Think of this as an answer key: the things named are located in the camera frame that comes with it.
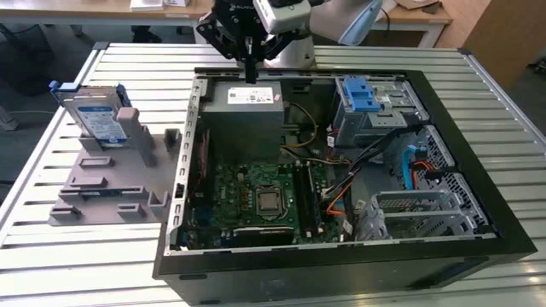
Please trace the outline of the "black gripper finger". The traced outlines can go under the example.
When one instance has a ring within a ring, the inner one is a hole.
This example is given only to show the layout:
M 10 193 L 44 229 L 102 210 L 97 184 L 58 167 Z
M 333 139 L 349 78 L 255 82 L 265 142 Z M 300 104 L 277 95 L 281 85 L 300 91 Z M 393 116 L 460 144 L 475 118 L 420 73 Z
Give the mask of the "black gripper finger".
M 252 58 L 241 37 L 232 38 L 229 33 L 216 26 L 217 19 L 208 13 L 197 23 L 197 33 L 225 59 L 233 59 L 244 69 L 245 83 L 252 83 Z
M 299 30 L 293 29 L 264 40 L 263 36 L 252 38 L 252 84 L 256 83 L 259 66 L 264 60 L 272 60 L 288 44 L 297 38 Z

